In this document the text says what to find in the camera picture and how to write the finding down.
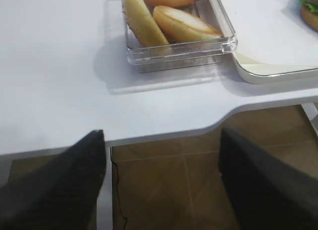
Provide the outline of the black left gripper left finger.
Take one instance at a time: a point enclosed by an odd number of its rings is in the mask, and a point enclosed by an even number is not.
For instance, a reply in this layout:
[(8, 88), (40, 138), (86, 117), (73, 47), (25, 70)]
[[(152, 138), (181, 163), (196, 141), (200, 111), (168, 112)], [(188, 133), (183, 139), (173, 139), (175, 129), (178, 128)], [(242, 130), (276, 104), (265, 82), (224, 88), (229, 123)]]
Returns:
[(94, 130), (0, 190), (0, 228), (86, 230), (105, 174), (104, 133)]

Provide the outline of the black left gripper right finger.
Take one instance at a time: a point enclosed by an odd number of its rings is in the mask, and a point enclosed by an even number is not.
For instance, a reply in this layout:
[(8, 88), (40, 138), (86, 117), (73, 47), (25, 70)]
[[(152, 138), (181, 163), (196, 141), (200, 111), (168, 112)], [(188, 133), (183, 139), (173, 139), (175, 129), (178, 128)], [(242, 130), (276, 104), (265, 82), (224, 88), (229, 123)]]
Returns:
[(218, 169), (242, 230), (316, 230), (318, 180), (223, 128)]

